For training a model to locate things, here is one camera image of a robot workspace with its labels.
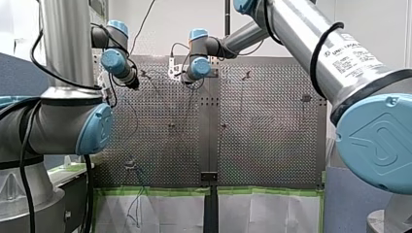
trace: metal rod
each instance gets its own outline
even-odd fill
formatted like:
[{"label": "metal rod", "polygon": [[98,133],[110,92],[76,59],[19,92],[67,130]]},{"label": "metal rod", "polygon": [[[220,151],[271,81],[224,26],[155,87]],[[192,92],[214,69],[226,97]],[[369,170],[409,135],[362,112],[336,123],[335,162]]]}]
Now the metal rod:
[{"label": "metal rod", "polygon": [[[90,16],[85,0],[41,0],[47,66],[67,80],[93,85]],[[53,86],[66,83],[50,78]]]},{"label": "metal rod", "polygon": [[230,35],[230,0],[224,0],[224,35]]}]

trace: blue joint cap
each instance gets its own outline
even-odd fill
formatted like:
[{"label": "blue joint cap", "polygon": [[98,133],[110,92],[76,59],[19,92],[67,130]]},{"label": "blue joint cap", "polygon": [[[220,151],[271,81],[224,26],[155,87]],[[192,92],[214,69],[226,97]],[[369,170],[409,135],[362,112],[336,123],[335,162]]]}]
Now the blue joint cap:
[{"label": "blue joint cap", "polygon": [[88,116],[76,144],[76,154],[93,154],[102,151],[109,143],[112,131],[112,109],[100,104]]},{"label": "blue joint cap", "polygon": [[30,96],[0,96],[0,109],[27,98],[30,98]]},{"label": "blue joint cap", "polygon": [[336,142],[345,164],[365,182],[412,194],[412,95],[365,98],[339,120]]},{"label": "blue joint cap", "polygon": [[124,71],[126,59],[118,50],[108,49],[103,52],[100,63],[108,72],[119,75]]},{"label": "blue joint cap", "polygon": [[206,29],[203,28],[194,28],[190,31],[189,39],[196,40],[201,37],[207,37],[209,36],[209,33]]},{"label": "blue joint cap", "polygon": [[210,70],[209,60],[205,57],[197,57],[190,64],[191,73],[197,80],[205,78]]},{"label": "blue joint cap", "polygon": [[242,15],[250,15],[257,0],[234,0],[234,9]]},{"label": "blue joint cap", "polygon": [[110,20],[107,22],[107,25],[118,29],[128,38],[128,28],[124,22],[118,20]]}]

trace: perforated metal panel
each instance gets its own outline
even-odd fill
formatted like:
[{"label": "perforated metal panel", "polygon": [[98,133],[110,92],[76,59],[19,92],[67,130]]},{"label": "perforated metal panel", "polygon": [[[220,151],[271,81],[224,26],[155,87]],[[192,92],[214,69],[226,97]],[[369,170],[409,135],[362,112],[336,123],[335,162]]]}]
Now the perforated metal panel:
[{"label": "perforated metal panel", "polygon": [[165,77],[167,57],[134,60],[151,78],[140,78],[137,91],[116,87],[113,137],[98,157],[98,185],[139,183],[123,165],[134,159],[144,185],[199,186],[197,92]]},{"label": "perforated metal panel", "polygon": [[316,187],[325,161],[320,108],[325,101],[290,58],[223,64],[219,185]]},{"label": "perforated metal panel", "polygon": [[[134,58],[151,78],[141,78],[138,91],[116,88],[113,137],[98,156],[98,186],[201,186],[204,168],[218,172],[218,185],[321,183],[326,103],[293,59],[225,61],[217,83],[205,82],[193,92],[165,77],[167,57]],[[204,112],[200,104],[206,105],[208,96],[219,111],[215,105]],[[211,133],[213,128],[218,133]],[[141,181],[124,169],[132,159]]]}]

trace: robotic arm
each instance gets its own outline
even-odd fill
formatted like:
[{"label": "robotic arm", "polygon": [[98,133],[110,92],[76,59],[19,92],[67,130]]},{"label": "robotic arm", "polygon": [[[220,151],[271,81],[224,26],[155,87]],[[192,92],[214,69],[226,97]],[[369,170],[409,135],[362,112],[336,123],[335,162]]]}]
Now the robotic arm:
[{"label": "robotic arm", "polygon": [[44,36],[47,67],[32,59],[50,87],[41,97],[0,97],[0,228],[10,232],[64,232],[64,191],[52,186],[44,155],[89,155],[108,144],[112,110],[94,85],[91,48],[105,50],[101,63],[119,81],[139,86],[123,23],[90,30],[88,1],[40,3],[44,27],[35,46]]},{"label": "robotic arm", "polygon": [[222,40],[192,30],[185,82],[207,76],[208,55],[235,58],[270,30],[332,104],[346,165],[378,188],[412,194],[412,95],[395,90],[411,81],[412,70],[387,67],[308,0],[234,0],[234,6],[254,21]]}]

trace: cable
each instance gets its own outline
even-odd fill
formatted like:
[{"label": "cable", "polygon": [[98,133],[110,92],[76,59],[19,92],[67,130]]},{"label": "cable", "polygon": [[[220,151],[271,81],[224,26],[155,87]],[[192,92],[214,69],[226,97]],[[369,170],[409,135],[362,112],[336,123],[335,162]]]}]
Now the cable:
[{"label": "cable", "polygon": [[91,160],[90,155],[84,155],[86,162],[86,172],[87,172],[87,217],[86,226],[84,233],[89,233],[91,228],[91,219],[93,217],[93,201],[94,201],[94,190],[93,190],[93,172],[91,170]]},{"label": "cable", "polygon": [[[93,25],[93,26],[99,27],[100,29],[102,29],[103,32],[106,34],[106,36],[107,36],[110,40],[112,40],[115,44],[117,44],[117,45],[119,46],[119,48],[124,51],[124,53],[126,53],[126,57],[127,57],[127,58],[129,57],[130,54],[129,54],[129,52],[127,51],[127,49],[126,49],[125,47],[123,47],[123,46],[121,45],[121,43],[119,43],[115,38],[112,37],[112,34],[110,34],[110,32],[107,30],[106,27],[104,27],[104,26],[101,25],[101,24],[94,23],[94,22],[91,22],[90,24]],[[108,48],[109,48],[109,40],[107,40],[106,47],[105,47],[104,49],[106,50],[106,49],[108,49]]]},{"label": "cable", "polygon": [[113,91],[113,96],[115,97],[115,104],[111,105],[110,108],[114,109],[118,105],[118,96],[116,94],[115,88],[113,87],[113,75],[109,73],[109,82],[110,82],[110,87],[112,88]]},{"label": "cable", "polygon": [[191,83],[191,84],[186,84],[186,83],[184,83],[184,85],[185,85],[185,87],[187,87],[187,88],[189,88],[189,89],[191,89],[191,90],[198,90],[198,89],[200,89],[200,87],[203,86],[204,83],[205,83],[205,79],[203,78],[203,79],[202,79],[202,83],[200,83],[200,85],[197,86],[197,87],[191,87],[191,86],[196,85],[196,83]]},{"label": "cable", "polygon": [[324,32],[324,34],[322,34],[321,38],[319,39],[318,44],[315,46],[315,49],[313,50],[313,53],[312,53],[312,58],[310,60],[310,68],[309,68],[310,80],[312,82],[313,88],[315,88],[316,92],[318,92],[318,94],[322,96],[323,98],[325,98],[325,95],[322,93],[322,90],[318,85],[318,79],[316,77],[319,54],[321,53],[322,46],[327,40],[327,36],[330,33],[332,33],[334,30],[338,28],[343,29],[344,27],[345,27],[345,24],[343,24],[343,22],[335,22],[326,32]]},{"label": "cable", "polygon": [[30,233],[36,232],[36,218],[35,218],[35,211],[34,211],[33,196],[31,195],[30,185],[28,183],[27,175],[25,173],[24,159],[25,159],[28,139],[30,138],[31,129],[33,128],[34,116],[38,112],[40,105],[41,105],[40,101],[37,101],[36,106],[34,107],[30,116],[28,117],[27,127],[24,133],[23,142],[21,143],[21,151],[20,151],[19,170],[21,174],[21,181],[24,186],[24,192],[26,193],[26,198],[27,198],[28,212],[29,212],[29,218],[30,218]]},{"label": "cable", "polygon": [[224,49],[230,51],[231,53],[233,53],[233,54],[235,54],[235,55],[241,55],[241,56],[250,55],[250,54],[254,53],[255,51],[257,51],[258,49],[260,49],[261,45],[263,45],[263,41],[264,41],[264,40],[261,40],[261,41],[260,41],[260,44],[258,44],[258,46],[257,46],[254,50],[249,51],[249,52],[246,52],[246,53],[237,53],[237,52],[235,52],[235,51],[230,50],[226,45],[224,45]]},{"label": "cable", "polygon": [[53,78],[55,78],[55,79],[57,79],[57,80],[59,80],[59,81],[61,81],[61,82],[70,84],[70,85],[72,85],[72,86],[75,86],[75,87],[78,87],[78,88],[83,88],[83,89],[91,89],[91,90],[101,90],[101,89],[102,89],[102,87],[100,87],[100,86],[88,86],[88,85],[82,85],[82,84],[78,84],[78,83],[69,81],[69,80],[67,80],[67,79],[65,79],[65,78],[63,78],[63,77],[61,77],[61,76],[53,73],[53,72],[50,71],[48,68],[46,68],[46,67],[44,67],[43,65],[41,65],[41,64],[36,60],[36,58],[34,57],[34,51],[36,50],[37,46],[39,45],[40,40],[42,39],[42,37],[43,37],[43,29],[40,30],[39,36],[37,37],[36,42],[34,43],[33,47],[32,47],[31,50],[30,50],[30,59],[31,59],[31,61],[33,62],[34,65],[36,65],[39,69],[41,69],[41,70],[42,70],[43,72],[45,72],[46,74],[52,76]]},{"label": "cable", "polygon": [[[218,43],[218,54],[219,54],[219,51],[222,50],[222,47],[223,47],[223,46],[222,46],[222,43],[221,43],[221,41],[220,41],[218,38],[216,38],[216,37],[211,37],[211,38],[215,39],[216,42]],[[217,56],[217,58],[218,58],[219,61],[224,61],[224,58],[226,57],[226,55],[224,54],[224,50],[222,50],[222,55],[223,55],[223,58],[220,58],[220,57]]]},{"label": "cable", "polygon": [[173,57],[173,50],[175,49],[175,46],[181,46],[183,48],[186,48],[188,50],[190,50],[190,48],[188,46],[185,46],[184,44],[180,43],[180,42],[176,42],[175,44],[173,44],[172,49],[170,50],[170,56]]},{"label": "cable", "polygon": [[2,120],[4,117],[12,113],[13,111],[16,111],[27,106],[34,106],[35,104],[37,104],[37,102],[39,102],[39,100],[40,97],[27,98],[7,106],[6,108],[0,111],[0,120]]},{"label": "cable", "polygon": [[143,26],[145,25],[146,19],[148,18],[149,13],[151,12],[152,6],[154,5],[154,3],[155,3],[155,0],[152,1],[151,6],[149,7],[148,11],[146,12],[145,17],[143,18],[142,25],[140,25],[139,32],[138,32],[138,33],[136,34],[136,36],[134,37],[133,47],[131,48],[130,54],[133,53],[134,47],[136,46],[136,40],[137,40],[137,38],[139,37],[140,33],[142,32]]},{"label": "cable", "polygon": [[281,40],[279,40],[278,38],[275,37],[274,35],[274,29],[272,31],[272,28],[270,28],[270,23],[269,23],[269,13],[267,12],[267,0],[263,0],[263,12],[264,12],[264,24],[266,26],[266,31],[269,34],[269,36],[279,45],[283,45],[283,43],[281,42]]}]

